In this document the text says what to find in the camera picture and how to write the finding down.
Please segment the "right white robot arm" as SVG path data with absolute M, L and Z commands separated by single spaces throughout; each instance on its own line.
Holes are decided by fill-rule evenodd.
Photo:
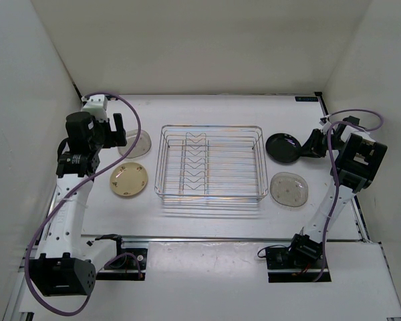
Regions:
M 287 261 L 300 268 L 325 257 L 327 235 L 345 206 L 374 180 L 388 147 L 370 137 L 356 117 L 321 119 L 320 146 L 331 161 L 329 189 L 313 217 L 293 236 Z

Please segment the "clear glass plate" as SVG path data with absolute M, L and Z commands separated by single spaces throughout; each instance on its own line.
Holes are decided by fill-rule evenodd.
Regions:
M 269 189 L 273 200 L 285 207 L 302 207 L 309 196 L 307 182 L 303 177 L 294 173 L 275 174 L 271 179 Z
M 137 130 L 130 130 L 126 133 L 126 142 L 127 142 L 126 146 L 118 147 L 118 152 L 120 153 L 121 156 L 126 154 L 127 150 L 132 146 L 137 133 L 138 133 Z M 152 146 L 152 141 L 150 135 L 145 130 L 141 130 L 139 139 L 135 147 L 126 156 L 126 158 L 137 158 L 139 156 L 145 155 L 150 150 L 151 146 Z

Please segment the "black round plate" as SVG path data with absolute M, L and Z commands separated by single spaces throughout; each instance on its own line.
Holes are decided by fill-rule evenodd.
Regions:
M 291 164 L 299 159 L 301 145 L 299 141 L 290 134 L 276 133 L 267 139 L 265 150 L 275 162 Z

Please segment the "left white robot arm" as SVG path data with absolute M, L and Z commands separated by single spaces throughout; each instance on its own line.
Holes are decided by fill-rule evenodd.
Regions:
M 105 241 L 90 247 L 82 240 L 82 225 L 93 175 L 100 165 L 103 148 L 126 145 L 121 114 L 98 120 L 89 112 L 75 112 L 66 118 L 67 138 L 57 152 L 57 205 L 50 215 L 43 245 L 29 260 L 29 279 L 45 297 L 89 296 L 96 274 L 104 263 L 118 268 L 127 252 Z

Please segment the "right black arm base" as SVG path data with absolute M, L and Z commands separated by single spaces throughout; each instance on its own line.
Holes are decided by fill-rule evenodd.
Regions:
M 318 260 L 303 258 L 291 253 L 288 246 L 273 244 L 260 248 L 257 258 L 267 265 L 267 277 L 270 284 L 331 282 L 331 274 L 325 265 L 321 271 L 323 258 Z

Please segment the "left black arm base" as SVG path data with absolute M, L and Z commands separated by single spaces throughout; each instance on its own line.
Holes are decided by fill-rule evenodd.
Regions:
M 118 234 L 105 234 L 86 241 L 89 259 L 96 269 L 96 279 L 102 281 L 144 281 L 148 249 L 125 247 Z

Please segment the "cream patterned round plate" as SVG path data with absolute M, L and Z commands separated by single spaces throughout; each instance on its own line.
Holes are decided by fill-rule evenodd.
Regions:
M 110 175 L 110 188 L 120 197 L 134 197 L 148 184 L 148 172 L 144 165 L 135 162 L 117 166 Z

